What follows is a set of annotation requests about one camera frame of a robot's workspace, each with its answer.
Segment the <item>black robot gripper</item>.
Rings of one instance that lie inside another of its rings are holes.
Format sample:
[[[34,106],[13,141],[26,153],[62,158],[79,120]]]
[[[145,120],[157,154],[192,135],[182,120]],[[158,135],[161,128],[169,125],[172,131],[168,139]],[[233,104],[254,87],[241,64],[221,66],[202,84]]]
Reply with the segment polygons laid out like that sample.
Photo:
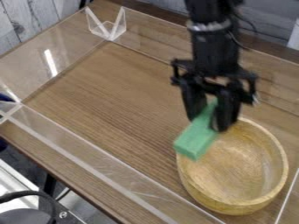
[[[238,22],[186,22],[190,34],[190,58],[170,62],[172,84],[180,87],[182,105],[192,121],[206,106],[206,96],[216,95],[217,105],[209,126],[217,132],[237,121],[240,103],[256,99],[257,76],[238,64]]]

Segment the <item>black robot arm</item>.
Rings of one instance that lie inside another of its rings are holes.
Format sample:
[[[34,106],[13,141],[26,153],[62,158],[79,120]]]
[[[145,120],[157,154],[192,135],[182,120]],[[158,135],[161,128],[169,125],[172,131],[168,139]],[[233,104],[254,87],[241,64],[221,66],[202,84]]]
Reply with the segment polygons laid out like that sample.
[[[217,132],[238,119],[240,106],[256,99],[257,75],[238,64],[237,6],[242,0],[184,0],[189,14],[190,59],[173,59],[170,81],[181,90],[186,117],[192,120],[216,96],[209,126]]]

